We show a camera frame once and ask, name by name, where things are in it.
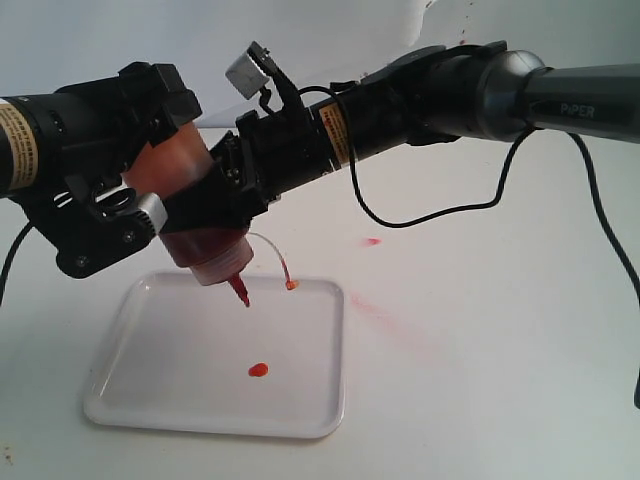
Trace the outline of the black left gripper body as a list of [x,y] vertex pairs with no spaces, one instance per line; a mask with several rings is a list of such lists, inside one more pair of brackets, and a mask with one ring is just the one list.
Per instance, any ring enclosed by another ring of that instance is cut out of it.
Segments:
[[19,192],[19,205],[31,225],[56,249],[56,264],[82,279],[141,251],[156,237],[133,204],[109,221],[57,223],[52,175],[120,174],[130,169],[146,143],[136,142],[127,120],[118,79],[63,87],[50,94],[22,96],[38,149],[35,182]]

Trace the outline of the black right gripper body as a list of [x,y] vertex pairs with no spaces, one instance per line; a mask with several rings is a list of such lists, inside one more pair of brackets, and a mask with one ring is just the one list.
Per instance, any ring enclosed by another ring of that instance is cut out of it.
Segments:
[[332,154],[308,113],[296,123],[260,118],[251,111],[239,117],[236,127],[240,174],[221,173],[248,220],[266,212],[282,194],[335,171]]

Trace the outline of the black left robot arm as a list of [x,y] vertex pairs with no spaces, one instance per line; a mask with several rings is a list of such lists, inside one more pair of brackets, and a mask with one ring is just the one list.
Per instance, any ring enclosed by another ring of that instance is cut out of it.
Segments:
[[91,276],[146,248],[167,219],[157,194],[123,187],[145,145],[202,110],[172,64],[1,100],[1,195],[18,204],[66,275]]

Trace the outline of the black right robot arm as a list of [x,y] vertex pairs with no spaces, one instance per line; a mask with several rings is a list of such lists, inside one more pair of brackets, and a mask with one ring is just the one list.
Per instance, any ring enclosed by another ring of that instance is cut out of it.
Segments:
[[512,142],[530,128],[639,139],[637,65],[555,69],[502,41],[410,52],[359,81],[332,84],[309,106],[257,43],[227,77],[262,102],[277,92],[282,108],[237,119],[211,149],[205,177],[165,201],[168,233],[246,228],[281,194],[401,144]]

